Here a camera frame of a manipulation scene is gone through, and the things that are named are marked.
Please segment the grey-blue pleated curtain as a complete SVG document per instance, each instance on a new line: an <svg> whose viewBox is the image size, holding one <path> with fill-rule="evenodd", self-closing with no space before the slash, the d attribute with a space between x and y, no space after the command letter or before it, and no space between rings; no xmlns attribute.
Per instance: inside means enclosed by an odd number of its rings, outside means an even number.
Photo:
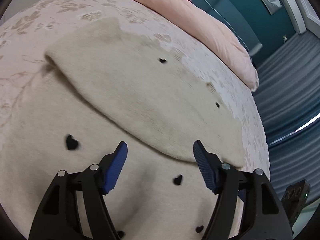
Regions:
<svg viewBox="0 0 320 240"><path fill-rule="evenodd" d="M253 97L266 134L277 195L305 179L307 204L319 199L319 38L294 35L257 67Z"/></svg>

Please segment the pink floral bedspread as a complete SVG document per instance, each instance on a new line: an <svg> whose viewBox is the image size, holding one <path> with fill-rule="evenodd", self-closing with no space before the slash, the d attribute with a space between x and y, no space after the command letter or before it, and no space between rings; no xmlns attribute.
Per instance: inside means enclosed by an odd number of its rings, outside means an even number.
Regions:
<svg viewBox="0 0 320 240"><path fill-rule="evenodd" d="M42 0L1 26L1 152L11 127L53 66L46 50L95 21L115 18L122 31L157 40L197 78L212 85L240 121L241 167L269 171L264 128L252 91L202 42L134 0Z"/></svg>

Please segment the cream sweater with black hearts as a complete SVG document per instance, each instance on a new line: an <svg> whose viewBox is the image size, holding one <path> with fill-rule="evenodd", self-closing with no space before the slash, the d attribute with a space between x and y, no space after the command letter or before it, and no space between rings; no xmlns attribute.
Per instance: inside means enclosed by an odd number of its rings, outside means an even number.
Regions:
<svg viewBox="0 0 320 240"><path fill-rule="evenodd" d="M127 239L200 239L216 197L193 156L244 164L240 121L212 85L157 40L121 30L115 18L66 35L45 52L53 68L21 109L1 152L1 204L28 233L53 177L112 153L128 155L108 211Z"/></svg>

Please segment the pink folded duvet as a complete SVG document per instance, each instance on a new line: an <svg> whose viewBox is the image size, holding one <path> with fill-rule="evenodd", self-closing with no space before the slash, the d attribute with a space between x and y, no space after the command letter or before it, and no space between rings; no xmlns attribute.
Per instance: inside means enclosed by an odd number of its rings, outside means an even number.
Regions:
<svg viewBox="0 0 320 240"><path fill-rule="evenodd" d="M248 52L233 32L188 0L135 0L162 15L208 47L251 91L259 77Z"/></svg>

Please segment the white door frame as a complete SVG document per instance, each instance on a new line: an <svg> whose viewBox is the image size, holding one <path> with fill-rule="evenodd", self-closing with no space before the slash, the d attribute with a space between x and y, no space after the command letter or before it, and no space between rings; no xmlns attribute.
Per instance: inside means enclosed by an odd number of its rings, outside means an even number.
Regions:
<svg viewBox="0 0 320 240"><path fill-rule="evenodd" d="M319 37L319 16L308 0L281 0L299 35L307 30Z"/></svg>

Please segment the teal upholstered headboard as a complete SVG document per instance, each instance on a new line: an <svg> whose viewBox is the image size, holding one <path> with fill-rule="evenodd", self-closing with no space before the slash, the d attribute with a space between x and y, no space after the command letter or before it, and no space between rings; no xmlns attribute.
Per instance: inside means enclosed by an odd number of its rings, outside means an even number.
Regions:
<svg viewBox="0 0 320 240"><path fill-rule="evenodd" d="M191 0L191 2L226 25L247 50L249 56L254 56L263 47L249 23L230 0Z"/></svg>

